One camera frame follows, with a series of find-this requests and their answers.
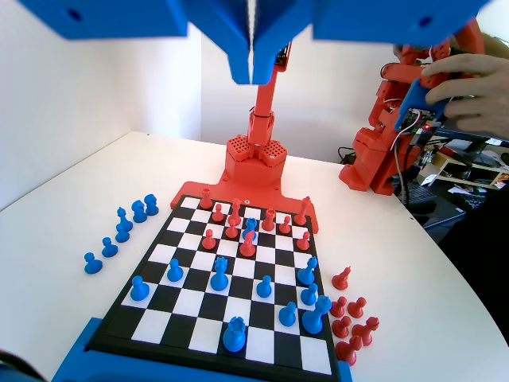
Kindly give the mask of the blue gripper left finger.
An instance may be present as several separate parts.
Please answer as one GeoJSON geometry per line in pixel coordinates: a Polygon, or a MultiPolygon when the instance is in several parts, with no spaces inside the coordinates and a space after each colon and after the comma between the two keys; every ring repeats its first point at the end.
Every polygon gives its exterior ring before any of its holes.
{"type": "Polygon", "coordinates": [[[21,3],[68,40],[185,37],[188,24],[227,55],[231,77],[249,84],[246,1],[45,1],[21,3]]]}

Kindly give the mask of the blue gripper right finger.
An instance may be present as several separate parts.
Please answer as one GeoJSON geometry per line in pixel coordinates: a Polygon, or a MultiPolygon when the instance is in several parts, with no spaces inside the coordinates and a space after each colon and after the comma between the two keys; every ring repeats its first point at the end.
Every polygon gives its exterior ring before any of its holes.
{"type": "Polygon", "coordinates": [[[277,54],[309,25],[313,38],[431,46],[459,31],[486,5],[451,1],[257,1],[252,83],[270,82],[277,54]]]}

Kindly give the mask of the person's hand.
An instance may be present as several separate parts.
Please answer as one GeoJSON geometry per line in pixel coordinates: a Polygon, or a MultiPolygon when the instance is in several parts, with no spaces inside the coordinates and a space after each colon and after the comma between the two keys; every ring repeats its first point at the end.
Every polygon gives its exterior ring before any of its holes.
{"type": "Polygon", "coordinates": [[[428,65],[422,75],[457,72],[470,77],[446,80],[426,102],[447,99],[444,114],[460,131],[508,140],[508,59],[465,53],[428,65]]]}

